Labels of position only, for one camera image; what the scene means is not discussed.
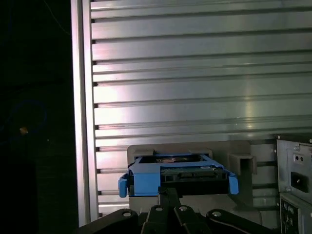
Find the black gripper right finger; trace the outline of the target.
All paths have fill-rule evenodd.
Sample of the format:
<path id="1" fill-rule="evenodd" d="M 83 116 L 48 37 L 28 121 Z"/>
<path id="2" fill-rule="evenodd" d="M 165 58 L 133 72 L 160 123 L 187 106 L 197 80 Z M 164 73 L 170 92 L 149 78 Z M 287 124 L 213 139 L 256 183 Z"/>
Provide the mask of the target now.
<path id="1" fill-rule="evenodd" d="M 184 234 L 274 234 L 276 231 L 221 209 L 205 216 L 181 205 L 175 188 L 168 189 L 169 207 Z"/>

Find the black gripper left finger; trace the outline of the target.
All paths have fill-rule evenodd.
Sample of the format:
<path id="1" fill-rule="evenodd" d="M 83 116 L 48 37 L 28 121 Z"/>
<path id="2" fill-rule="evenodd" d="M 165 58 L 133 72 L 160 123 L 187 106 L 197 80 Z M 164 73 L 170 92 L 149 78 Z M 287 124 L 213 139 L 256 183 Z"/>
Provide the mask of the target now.
<path id="1" fill-rule="evenodd" d="M 158 189 L 158 204 L 147 213 L 120 209 L 78 228 L 79 234 L 165 234 L 168 230 L 169 189 Z"/>

